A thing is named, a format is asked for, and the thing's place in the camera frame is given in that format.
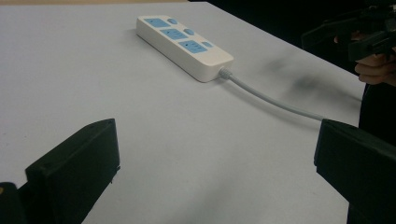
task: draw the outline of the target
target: hand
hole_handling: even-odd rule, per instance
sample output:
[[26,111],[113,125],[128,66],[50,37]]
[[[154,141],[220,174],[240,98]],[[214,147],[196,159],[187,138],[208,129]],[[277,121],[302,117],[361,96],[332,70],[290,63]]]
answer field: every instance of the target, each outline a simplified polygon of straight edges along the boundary
[[[359,32],[351,35],[352,40],[362,38],[364,35]],[[394,55],[387,58],[385,54],[373,54],[357,60],[355,72],[359,74],[359,80],[367,84],[376,85],[384,82],[396,87],[396,57]]]

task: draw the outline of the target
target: white table surface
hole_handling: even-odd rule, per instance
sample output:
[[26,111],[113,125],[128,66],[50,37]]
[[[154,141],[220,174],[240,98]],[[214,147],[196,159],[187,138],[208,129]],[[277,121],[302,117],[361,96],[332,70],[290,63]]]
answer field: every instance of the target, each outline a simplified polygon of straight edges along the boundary
[[200,83],[135,34],[168,15],[231,53],[284,103],[357,125],[355,76],[205,2],[0,7],[0,182],[83,126],[117,123],[121,169],[84,223],[340,224],[316,173],[320,122],[231,81]]

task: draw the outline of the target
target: blue outlet panel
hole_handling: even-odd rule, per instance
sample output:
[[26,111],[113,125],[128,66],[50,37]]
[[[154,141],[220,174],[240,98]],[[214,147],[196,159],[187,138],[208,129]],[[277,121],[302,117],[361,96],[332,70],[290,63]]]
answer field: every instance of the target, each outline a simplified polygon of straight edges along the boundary
[[198,44],[193,40],[179,42],[179,44],[191,53],[200,53],[207,51],[206,48],[204,48],[203,46],[201,46],[200,44]]
[[169,36],[169,38],[174,40],[187,38],[186,35],[184,35],[177,29],[166,29],[166,30],[161,30],[161,32],[163,32],[163,34]]
[[165,21],[158,19],[158,18],[153,18],[153,19],[145,19],[146,22],[150,23],[152,26],[154,26],[155,28],[162,28],[162,27],[169,27],[171,25],[169,25],[168,23],[166,23]]

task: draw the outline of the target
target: power strip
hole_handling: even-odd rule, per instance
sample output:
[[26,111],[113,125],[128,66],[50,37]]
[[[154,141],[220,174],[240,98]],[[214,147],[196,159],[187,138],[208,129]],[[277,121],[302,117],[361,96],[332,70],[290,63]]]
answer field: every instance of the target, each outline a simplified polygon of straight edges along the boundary
[[233,62],[232,55],[169,16],[138,17],[136,33],[201,82],[216,79]]

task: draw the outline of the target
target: white cable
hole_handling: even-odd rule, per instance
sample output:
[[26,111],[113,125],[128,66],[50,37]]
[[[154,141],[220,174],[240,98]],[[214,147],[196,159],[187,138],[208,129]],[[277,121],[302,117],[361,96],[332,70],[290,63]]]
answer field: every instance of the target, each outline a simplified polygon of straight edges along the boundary
[[289,112],[304,116],[304,117],[308,117],[310,119],[316,119],[318,121],[322,121],[323,119],[326,119],[324,117],[322,117],[321,115],[317,115],[317,114],[313,114],[310,112],[306,112],[303,111],[299,108],[290,106],[290,105],[285,105],[277,100],[272,99],[271,97],[268,97],[252,88],[250,88],[247,84],[243,83],[242,81],[240,81],[238,78],[236,78],[232,72],[230,72],[229,70],[227,70],[226,68],[221,68],[219,71],[219,76],[224,78],[225,80],[230,79],[233,83],[235,83],[236,85],[238,85],[239,87],[241,87],[242,89],[244,89],[245,91],[250,92],[251,94],[261,98],[262,100],[275,105],[277,107],[280,107],[282,109],[288,110]]

